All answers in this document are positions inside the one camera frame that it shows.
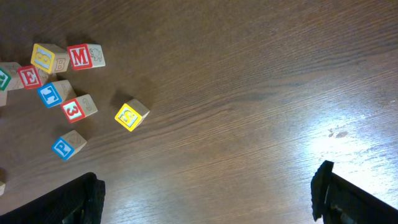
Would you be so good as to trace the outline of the green V block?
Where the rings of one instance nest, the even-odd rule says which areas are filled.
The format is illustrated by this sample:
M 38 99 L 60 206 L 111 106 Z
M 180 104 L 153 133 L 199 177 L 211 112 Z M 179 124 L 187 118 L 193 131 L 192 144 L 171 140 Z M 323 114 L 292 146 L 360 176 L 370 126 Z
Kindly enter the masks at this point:
M 4 194 L 6 188 L 6 184 L 2 181 L 0 181 L 0 196 L 2 196 Z

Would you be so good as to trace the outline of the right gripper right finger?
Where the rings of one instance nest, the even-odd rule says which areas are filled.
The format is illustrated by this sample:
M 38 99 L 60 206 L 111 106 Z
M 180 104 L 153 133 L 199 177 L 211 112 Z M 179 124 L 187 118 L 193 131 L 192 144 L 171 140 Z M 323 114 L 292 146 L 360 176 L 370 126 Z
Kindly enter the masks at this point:
M 325 160 L 310 183 L 312 216 L 324 224 L 397 224 L 397 209 L 333 173 Z

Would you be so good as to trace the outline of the green R block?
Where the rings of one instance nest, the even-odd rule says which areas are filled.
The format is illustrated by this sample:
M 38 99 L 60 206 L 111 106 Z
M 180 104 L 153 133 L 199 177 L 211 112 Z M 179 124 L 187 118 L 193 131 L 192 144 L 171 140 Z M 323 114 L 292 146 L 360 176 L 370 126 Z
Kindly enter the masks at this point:
M 21 68 L 17 62 L 1 62 L 1 91 L 11 91 L 23 88 L 18 69 Z

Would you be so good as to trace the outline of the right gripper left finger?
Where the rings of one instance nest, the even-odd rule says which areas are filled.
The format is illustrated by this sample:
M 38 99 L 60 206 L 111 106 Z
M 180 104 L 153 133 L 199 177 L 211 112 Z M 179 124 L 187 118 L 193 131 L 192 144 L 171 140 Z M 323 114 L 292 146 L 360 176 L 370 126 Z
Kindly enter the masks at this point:
M 88 172 L 1 215 L 1 223 L 100 223 L 105 181 Z

